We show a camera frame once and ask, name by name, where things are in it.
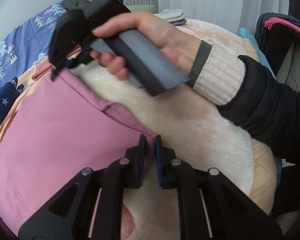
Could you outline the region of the right forearm black sleeve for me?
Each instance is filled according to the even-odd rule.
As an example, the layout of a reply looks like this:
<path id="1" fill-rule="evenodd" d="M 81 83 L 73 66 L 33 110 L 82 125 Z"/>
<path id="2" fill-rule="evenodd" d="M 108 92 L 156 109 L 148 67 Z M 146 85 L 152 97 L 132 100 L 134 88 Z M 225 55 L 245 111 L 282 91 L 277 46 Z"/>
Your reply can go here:
<path id="1" fill-rule="evenodd" d="M 300 163 L 300 92 L 278 83 L 246 55 L 235 57 L 202 41 L 190 72 L 191 86 L 220 115 L 268 145 L 273 154 Z"/>

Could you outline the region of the person's right hand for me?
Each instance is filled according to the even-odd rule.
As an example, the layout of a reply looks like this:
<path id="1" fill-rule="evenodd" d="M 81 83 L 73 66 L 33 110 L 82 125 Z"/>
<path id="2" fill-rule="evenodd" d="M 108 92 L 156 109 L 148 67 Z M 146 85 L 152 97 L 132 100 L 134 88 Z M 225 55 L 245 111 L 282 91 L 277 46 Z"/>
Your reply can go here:
<path id="1" fill-rule="evenodd" d="M 195 83 L 212 48 L 210 44 L 145 11 L 114 16 L 93 29 L 92 33 L 105 38 L 130 29 L 142 33 L 179 72 L 190 77 L 191 84 Z"/>

